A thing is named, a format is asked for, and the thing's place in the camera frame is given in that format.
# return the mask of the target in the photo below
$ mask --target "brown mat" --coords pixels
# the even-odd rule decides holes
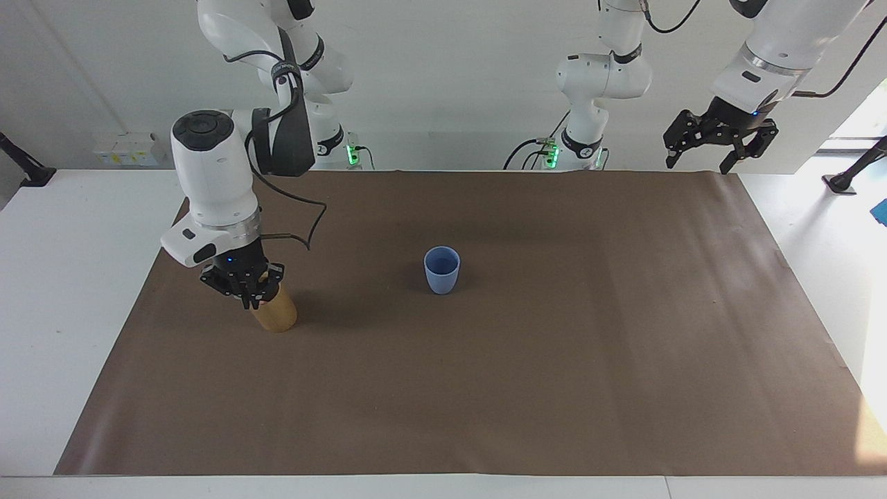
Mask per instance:
[[[311,253],[266,244],[297,329],[161,253],[56,473],[887,473],[737,177],[278,182],[330,202]],[[310,209],[255,189],[266,232],[306,232]],[[463,259],[448,297],[424,282],[437,244]]]

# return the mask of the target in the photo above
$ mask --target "black stand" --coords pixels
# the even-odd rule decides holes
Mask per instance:
[[[885,151],[887,151],[887,137],[881,137],[881,140],[878,140],[878,143],[863,154],[847,171],[837,175],[825,175],[822,177],[822,181],[835,194],[856,194],[856,191],[851,187],[853,179],[868,165],[882,160],[885,156]]]
[[[21,181],[22,187],[43,187],[55,175],[56,169],[43,166],[31,157],[31,154],[13,144],[2,132],[0,132],[0,149],[3,149],[27,175],[27,178]]]

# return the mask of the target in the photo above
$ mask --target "plastic cup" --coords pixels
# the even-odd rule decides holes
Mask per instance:
[[[446,295],[456,286],[461,265],[459,253],[448,246],[437,246],[425,254],[425,277],[437,295]]]

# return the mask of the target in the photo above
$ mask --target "white table surface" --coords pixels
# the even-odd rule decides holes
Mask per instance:
[[[885,415],[887,227],[855,198],[824,196],[814,160],[791,177],[743,176],[870,402]],[[63,170],[0,211],[0,475],[50,475],[183,198],[172,171]],[[0,497],[887,497],[885,479],[410,477],[2,478]]]

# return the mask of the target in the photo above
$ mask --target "green indicator light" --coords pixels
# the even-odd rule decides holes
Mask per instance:
[[[546,166],[551,168],[552,170],[557,168],[557,158],[561,155],[561,148],[554,146],[552,147],[552,152],[548,153],[548,160],[546,161]]]
[[[357,155],[357,151],[354,150],[354,147],[351,144],[345,146],[348,149],[348,162],[351,163],[351,166],[357,164],[360,161],[360,156]]]

